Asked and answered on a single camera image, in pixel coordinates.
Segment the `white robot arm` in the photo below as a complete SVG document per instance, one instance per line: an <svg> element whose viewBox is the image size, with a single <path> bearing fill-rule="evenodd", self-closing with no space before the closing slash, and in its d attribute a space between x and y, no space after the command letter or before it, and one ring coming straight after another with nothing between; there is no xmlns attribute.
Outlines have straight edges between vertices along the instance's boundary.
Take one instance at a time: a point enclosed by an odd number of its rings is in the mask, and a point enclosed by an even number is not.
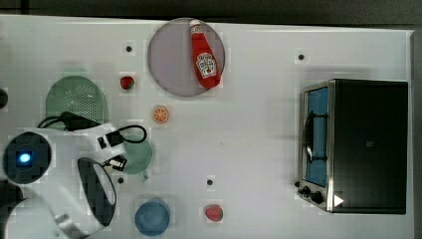
<svg viewBox="0 0 422 239"><path fill-rule="evenodd" d="M105 165L124 153L110 123L74 131L29 128L5 144L1 169L47 204L68 238L86 239L113 219L117 196Z"/></svg>

